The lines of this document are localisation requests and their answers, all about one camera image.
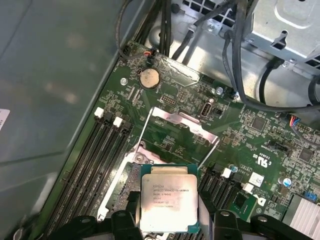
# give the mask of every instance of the cable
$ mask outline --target cable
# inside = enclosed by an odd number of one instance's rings
[[[299,132],[299,130],[297,129],[297,124],[298,122],[300,122],[300,119],[296,116],[291,116],[290,122],[289,122],[289,126],[292,129],[292,131],[303,141],[305,141],[306,143],[315,146],[316,148],[320,148],[320,143],[315,143],[313,141],[310,141],[309,139],[306,139],[303,135],[302,132]]]
[[[164,55],[169,57],[170,46],[171,46],[171,0],[166,0],[165,6],[165,45],[164,45]]]
[[[316,86],[320,85],[320,77],[314,78],[308,87],[308,97],[312,105],[320,104],[320,98],[317,96]]]
[[[232,70],[235,84],[242,102],[251,107],[265,112],[278,112],[278,113],[305,113],[314,110],[320,110],[320,104],[314,106],[302,106],[302,107],[277,107],[268,106],[261,102],[255,102],[249,100],[245,94],[245,89],[242,79],[242,64],[241,64],[241,43],[242,36],[246,21],[247,12],[247,0],[240,0],[237,4],[234,34],[232,41]]]
[[[284,62],[285,60],[282,60],[275,56],[266,64],[265,71],[261,77],[260,84],[259,84],[259,99],[261,103],[266,104],[265,88],[266,88],[266,82],[270,73],[273,70],[279,68]]]
[[[224,41],[223,50],[222,50],[222,62],[223,62],[223,66],[226,71],[226,74],[228,75],[228,77],[231,81],[232,88],[236,92],[238,88],[237,88],[234,76],[232,74],[232,71],[231,71],[231,68],[229,65],[229,61],[228,61],[228,55],[227,55],[227,50],[228,50],[231,38],[232,38],[232,31],[231,30],[226,31],[224,33],[225,41]]]
[[[216,16],[218,16],[219,14],[222,14],[223,12],[227,11],[229,8],[231,8],[234,4],[235,4],[235,0],[227,0],[226,2],[224,2],[222,5],[220,5],[219,8],[216,8],[214,10],[212,10],[211,12],[207,13],[206,15],[203,15],[201,18],[199,18],[193,25],[195,25],[196,27],[198,27],[200,24],[202,24],[203,22],[212,19]],[[174,54],[172,55],[172,59],[173,60],[177,60],[180,55],[182,54],[182,52],[185,50],[185,48],[187,47],[188,43],[190,42],[191,38],[193,37],[194,32],[189,30],[187,32],[187,34],[185,35],[181,45],[178,47],[178,49],[174,52]]]
[[[150,30],[157,20],[157,16],[161,10],[161,6],[162,0],[156,0],[148,16],[145,18],[143,25],[141,26],[141,29],[135,39],[135,42],[139,42],[142,45],[146,43]]]
[[[123,57],[125,60],[132,60],[132,59],[137,59],[137,58],[141,58],[143,57],[145,54],[142,53],[138,53],[136,55],[133,56],[128,56],[124,53],[124,51],[122,51],[121,46],[120,46],[120,26],[121,26],[121,22],[122,22],[122,18],[124,17],[125,11],[127,6],[129,5],[129,3],[131,3],[132,0],[125,0],[123,2],[123,5],[120,9],[118,18],[116,20],[116,25],[115,25],[115,43],[116,43],[116,47],[118,49],[118,52],[120,54],[121,57]]]
[[[166,6],[167,1],[162,0],[162,9],[161,9],[161,30],[160,30],[160,44],[159,52],[165,54],[165,44],[166,44]]]

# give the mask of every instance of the label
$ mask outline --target label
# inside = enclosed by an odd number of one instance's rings
[[[251,177],[249,179],[249,183],[257,186],[257,187],[261,187],[262,183],[264,182],[265,177],[261,176],[260,174],[253,172],[251,174]]]
[[[0,109],[0,131],[3,125],[5,124],[9,113],[10,113],[10,110],[8,109]]]

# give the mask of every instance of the intel xeon processor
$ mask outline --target intel xeon processor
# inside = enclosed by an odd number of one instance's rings
[[[183,166],[181,170],[152,168],[141,179],[141,230],[188,232],[198,222],[197,176]]]

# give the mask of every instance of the small white component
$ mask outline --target small white component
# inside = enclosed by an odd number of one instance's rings
[[[242,186],[242,189],[245,191],[245,192],[247,192],[247,193],[249,193],[249,194],[252,194],[252,190],[254,189],[254,187],[255,186],[253,186],[252,184],[250,184],[250,183],[246,183],[246,184],[244,184],[243,186]]]
[[[103,115],[104,115],[104,113],[105,113],[105,110],[104,110],[103,108],[97,107],[96,110],[95,110],[95,112],[94,112],[94,115],[95,115],[96,117],[98,117],[98,118],[102,118]]]
[[[117,128],[119,128],[122,121],[123,121],[123,119],[117,116],[117,117],[115,117],[115,120],[113,121],[113,125],[115,125]]]
[[[257,186],[257,187],[261,187],[262,183],[264,182],[265,177],[261,176],[260,174],[253,172],[251,174],[251,177],[249,179],[249,183]]]
[[[223,170],[221,176],[224,177],[224,178],[226,178],[226,179],[228,179],[228,178],[230,178],[231,173],[232,173],[231,169],[225,168],[225,169]]]

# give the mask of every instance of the screw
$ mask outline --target screw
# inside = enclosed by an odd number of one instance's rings
[[[260,222],[263,222],[263,223],[268,222],[268,219],[266,219],[264,216],[259,216],[259,217],[258,217],[258,220],[259,220]]]
[[[127,85],[127,83],[128,83],[128,80],[127,80],[125,77],[123,77],[123,78],[120,79],[120,84],[121,84],[122,86]]]
[[[144,157],[141,156],[141,155],[138,155],[135,157],[135,160],[138,162],[138,163],[142,163],[142,161],[144,160]]]
[[[230,216],[230,213],[228,213],[227,211],[222,211],[220,212],[222,216],[228,217]]]
[[[216,89],[215,89],[215,93],[217,95],[222,95],[224,93],[224,89],[220,86],[218,86]]]
[[[90,222],[90,219],[89,218],[85,218],[85,219],[82,219],[81,222],[83,224],[86,224],[86,223]]]
[[[215,25],[210,24],[210,25],[208,26],[208,31],[209,31],[209,32],[212,32],[214,29],[215,29]]]
[[[119,212],[117,215],[118,215],[119,217],[124,217],[126,214],[125,214],[124,212]]]
[[[289,67],[289,62],[285,61],[285,62],[282,64],[282,67],[284,67],[284,68]]]

